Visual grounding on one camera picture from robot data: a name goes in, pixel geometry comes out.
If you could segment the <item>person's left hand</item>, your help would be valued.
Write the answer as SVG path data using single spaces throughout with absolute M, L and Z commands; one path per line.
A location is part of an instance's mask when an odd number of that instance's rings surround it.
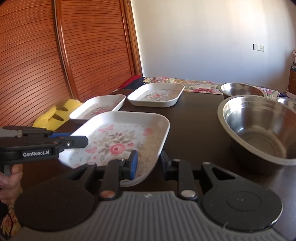
M 6 205 L 14 205 L 19 195 L 21 179 L 23 176 L 23 165 L 17 164 L 11 167 L 10 176 L 1 173 L 1 202 Z

